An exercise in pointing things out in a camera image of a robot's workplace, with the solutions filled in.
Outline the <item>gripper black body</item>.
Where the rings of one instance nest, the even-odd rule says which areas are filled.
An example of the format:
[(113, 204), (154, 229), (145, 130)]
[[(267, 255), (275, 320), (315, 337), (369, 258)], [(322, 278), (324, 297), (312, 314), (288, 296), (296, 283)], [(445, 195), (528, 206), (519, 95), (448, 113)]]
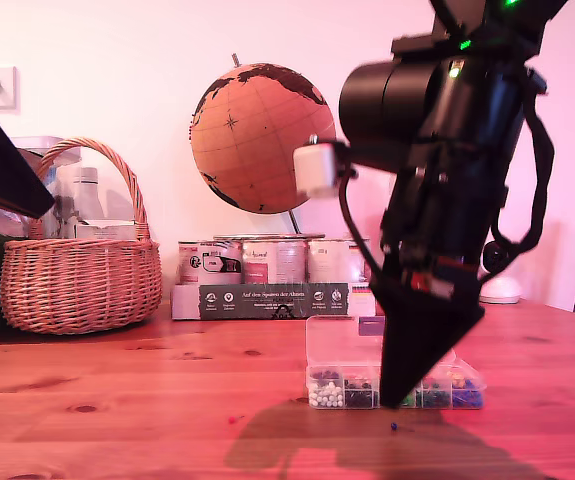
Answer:
[(480, 257), (504, 207), (504, 180), (486, 175), (404, 169), (397, 174), (381, 227), (384, 288), (420, 293), (478, 293)]

